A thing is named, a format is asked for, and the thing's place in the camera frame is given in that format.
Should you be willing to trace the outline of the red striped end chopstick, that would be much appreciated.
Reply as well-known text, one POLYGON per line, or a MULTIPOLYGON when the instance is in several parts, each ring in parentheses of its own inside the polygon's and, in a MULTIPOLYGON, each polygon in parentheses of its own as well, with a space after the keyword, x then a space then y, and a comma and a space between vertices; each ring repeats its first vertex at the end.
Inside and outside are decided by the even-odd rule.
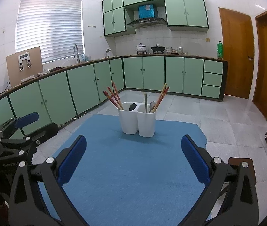
POLYGON ((115 97, 114 97, 114 90, 113 89, 111 89, 110 87, 107 87, 107 89, 108 89, 108 91, 110 92, 110 96, 113 98, 113 100, 115 100, 116 101, 116 99, 115 99, 115 97))

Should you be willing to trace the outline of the silver metal spoon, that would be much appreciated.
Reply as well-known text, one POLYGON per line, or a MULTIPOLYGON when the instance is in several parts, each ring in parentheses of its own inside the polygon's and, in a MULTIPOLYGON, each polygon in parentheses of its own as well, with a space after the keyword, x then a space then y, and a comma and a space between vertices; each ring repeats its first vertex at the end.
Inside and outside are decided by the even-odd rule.
POLYGON ((152 101, 149 105, 149 112, 148 113, 151 113, 155 106, 156 106, 156 101, 152 101))

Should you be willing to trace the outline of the black spoon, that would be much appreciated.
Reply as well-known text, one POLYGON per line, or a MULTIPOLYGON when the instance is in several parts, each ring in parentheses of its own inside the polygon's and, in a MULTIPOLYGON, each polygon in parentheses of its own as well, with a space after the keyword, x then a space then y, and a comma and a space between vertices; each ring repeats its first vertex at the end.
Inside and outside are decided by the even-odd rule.
POLYGON ((129 111, 133 111, 135 108, 136 108, 136 103, 132 103, 130 106, 129 106, 129 111))

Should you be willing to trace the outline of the red star pattern chopstick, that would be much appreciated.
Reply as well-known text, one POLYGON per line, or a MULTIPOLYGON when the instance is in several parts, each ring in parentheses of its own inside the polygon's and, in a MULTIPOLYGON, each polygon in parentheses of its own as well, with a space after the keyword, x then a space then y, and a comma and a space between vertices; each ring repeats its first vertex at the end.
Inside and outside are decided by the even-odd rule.
POLYGON ((165 90, 165 93, 164 93, 163 97, 161 98, 161 102, 162 102, 162 100, 164 99, 165 95, 167 94, 168 90, 169 90, 169 86, 167 86, 167 88, 166 88, 166 90, 165 90))

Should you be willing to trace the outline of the chrome kitchen faucet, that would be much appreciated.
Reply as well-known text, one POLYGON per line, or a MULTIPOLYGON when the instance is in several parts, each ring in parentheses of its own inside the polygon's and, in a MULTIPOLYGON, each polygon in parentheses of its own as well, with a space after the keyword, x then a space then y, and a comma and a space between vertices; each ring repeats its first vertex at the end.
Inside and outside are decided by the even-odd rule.
POLYGON ((80 63, 80 58, 79 58, 79 52, 78 52, 77 44, 73 45, 73 59, 75 59, 75 58, 77 60, 77 64, 79 64, 80 63))

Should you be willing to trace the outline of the green upper kitchen cabinets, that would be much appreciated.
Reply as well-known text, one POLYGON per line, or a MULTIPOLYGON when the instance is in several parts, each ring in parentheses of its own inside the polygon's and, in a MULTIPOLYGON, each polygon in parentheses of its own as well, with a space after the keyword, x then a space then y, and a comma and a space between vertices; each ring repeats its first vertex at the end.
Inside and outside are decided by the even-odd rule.
POLYGON ((138 18, 138 6, 155 4, 159 17, 171 30, 206 32, 209 29, 204 0, 103 0, 104 35, 116 37, 134 34, 136 28, 128 25, 138 18))

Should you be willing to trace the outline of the brown wooden stool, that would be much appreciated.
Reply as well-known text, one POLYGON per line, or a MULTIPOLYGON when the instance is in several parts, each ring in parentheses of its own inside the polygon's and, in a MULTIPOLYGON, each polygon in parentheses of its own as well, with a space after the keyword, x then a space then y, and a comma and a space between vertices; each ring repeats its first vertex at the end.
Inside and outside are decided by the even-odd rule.
POLYGON ((253 160, 251 158, 230 157, 228 159, 228 164, 234 165, 234 166, 242 165, 244 168, 250 169, 252 178, 253 178, 254 182, 256 183, 256 174, 255 174, 255 169, 254 169, 254 165, 253 165, 253 160))

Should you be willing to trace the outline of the brown board with device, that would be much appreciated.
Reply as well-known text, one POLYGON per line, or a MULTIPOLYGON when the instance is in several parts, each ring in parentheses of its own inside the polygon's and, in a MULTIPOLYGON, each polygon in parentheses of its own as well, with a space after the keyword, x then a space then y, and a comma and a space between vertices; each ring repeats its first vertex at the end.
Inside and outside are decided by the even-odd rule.
POLYGON ((40 47, 34 47, 6 57, 7 72, 11 87, 32 79, 43 72, 40 47))

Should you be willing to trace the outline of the white double utensil holder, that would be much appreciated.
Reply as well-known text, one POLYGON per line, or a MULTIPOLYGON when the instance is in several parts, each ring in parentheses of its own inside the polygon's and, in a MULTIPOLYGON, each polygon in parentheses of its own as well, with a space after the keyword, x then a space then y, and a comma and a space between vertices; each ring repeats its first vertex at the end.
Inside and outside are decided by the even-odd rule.
POLYGON ((130 135, 138 133, 142 137, 153 137, 156 127, 156 112, 145 113, 144 103, 136 103, 136 108, 129 111, 132 103, 135 102, 123 102, 124 110, 118 110, 123 133, 130 135))

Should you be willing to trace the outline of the small kettle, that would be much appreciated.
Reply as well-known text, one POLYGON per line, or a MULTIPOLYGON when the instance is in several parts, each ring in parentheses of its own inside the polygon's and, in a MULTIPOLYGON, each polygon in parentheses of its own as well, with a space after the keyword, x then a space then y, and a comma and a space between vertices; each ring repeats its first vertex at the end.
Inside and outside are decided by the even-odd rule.
POLYGON ((111 56, 111 49, 107 48, 105 53, 106 53, 106 57, 109 58, 111 56))

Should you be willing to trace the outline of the white window blinds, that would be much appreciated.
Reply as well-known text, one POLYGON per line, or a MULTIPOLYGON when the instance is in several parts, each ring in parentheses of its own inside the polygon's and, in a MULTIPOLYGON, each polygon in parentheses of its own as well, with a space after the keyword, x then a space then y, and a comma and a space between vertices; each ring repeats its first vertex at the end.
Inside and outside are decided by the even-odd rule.
POLYGON ((20 0, 15 45, 39 47, 43 63, 83 54, 82 0, 20 0))

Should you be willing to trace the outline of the jars on counter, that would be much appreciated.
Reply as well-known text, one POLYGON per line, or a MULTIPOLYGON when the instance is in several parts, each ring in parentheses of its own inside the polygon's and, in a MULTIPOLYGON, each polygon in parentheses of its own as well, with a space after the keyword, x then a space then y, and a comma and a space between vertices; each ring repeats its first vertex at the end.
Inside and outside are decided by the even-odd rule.
POLYGON ((188 55, 189 53, 184 51, 183 47, 166 47, 165 49, 166 54, 172 54, 172 55, 188 55))

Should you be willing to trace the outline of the brown wooden door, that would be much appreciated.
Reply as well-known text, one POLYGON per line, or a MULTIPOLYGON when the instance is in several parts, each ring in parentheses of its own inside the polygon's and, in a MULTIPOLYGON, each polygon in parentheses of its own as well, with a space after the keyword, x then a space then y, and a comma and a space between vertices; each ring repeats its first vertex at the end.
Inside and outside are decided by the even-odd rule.
POLYGON ((253 103, 267 119, 267 11, 255 17, 258 35, 258 74, 253 103))
POLYGON ((225 94, 248 99, 253 80, 255 45, 249 15, 219 8, 223 59, 228 62, 225 94))

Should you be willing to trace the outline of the green bottle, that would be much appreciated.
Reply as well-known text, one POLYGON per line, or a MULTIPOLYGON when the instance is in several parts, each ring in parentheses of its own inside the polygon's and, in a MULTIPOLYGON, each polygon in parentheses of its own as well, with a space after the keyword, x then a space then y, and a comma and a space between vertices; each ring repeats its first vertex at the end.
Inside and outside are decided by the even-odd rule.
POLYGON ((223 44, 221 41, 219 41, 217 44, 217 57, 218 59, 223 58, 223 44))

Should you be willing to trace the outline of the black wok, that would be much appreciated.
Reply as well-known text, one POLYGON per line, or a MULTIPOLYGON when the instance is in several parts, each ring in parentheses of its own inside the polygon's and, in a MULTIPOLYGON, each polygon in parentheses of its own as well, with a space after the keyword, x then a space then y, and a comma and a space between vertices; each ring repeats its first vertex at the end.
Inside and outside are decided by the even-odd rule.
POLYGON ((151 50, 154 54, 163 54, 165 47, 157 43, 155 46, 151 47, 151 50))

